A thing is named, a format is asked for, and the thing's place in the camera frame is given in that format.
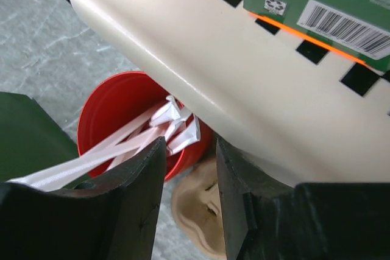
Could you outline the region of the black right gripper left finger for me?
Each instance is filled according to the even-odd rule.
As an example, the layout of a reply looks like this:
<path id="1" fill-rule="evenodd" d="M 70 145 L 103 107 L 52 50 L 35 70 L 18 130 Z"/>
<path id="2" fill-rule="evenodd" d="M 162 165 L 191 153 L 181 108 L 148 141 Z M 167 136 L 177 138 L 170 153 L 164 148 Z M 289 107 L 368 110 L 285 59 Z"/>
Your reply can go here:
<path id="1" fill-rule="evenodd" d="M 166 172 L 166 143 L 73 189 L 1 183 L 2 259 L 150 259 Z"/>

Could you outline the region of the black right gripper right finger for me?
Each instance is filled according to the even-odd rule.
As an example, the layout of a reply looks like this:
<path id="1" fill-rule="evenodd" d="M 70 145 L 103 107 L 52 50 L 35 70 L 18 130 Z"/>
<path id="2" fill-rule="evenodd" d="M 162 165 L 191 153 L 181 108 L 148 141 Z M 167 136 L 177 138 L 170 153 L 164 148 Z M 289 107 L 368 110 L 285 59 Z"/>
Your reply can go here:
<path id="1" fill-rule="evenodd" d="M 388 183 L 289 187 L 224 139 L 216 165 L 228 259 L 388 259 Z"/>

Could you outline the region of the green paper bag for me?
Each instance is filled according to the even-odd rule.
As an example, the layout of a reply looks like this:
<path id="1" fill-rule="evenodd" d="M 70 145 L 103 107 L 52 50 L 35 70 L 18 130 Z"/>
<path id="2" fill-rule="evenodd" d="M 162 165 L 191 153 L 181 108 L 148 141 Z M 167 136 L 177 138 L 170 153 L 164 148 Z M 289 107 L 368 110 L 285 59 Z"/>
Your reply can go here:
<path id="1" fill-rule="evenodd" d="M 1 93 L 1 181 L 77 156 L 75 142 L 36 100 L 23 94 Z"/>

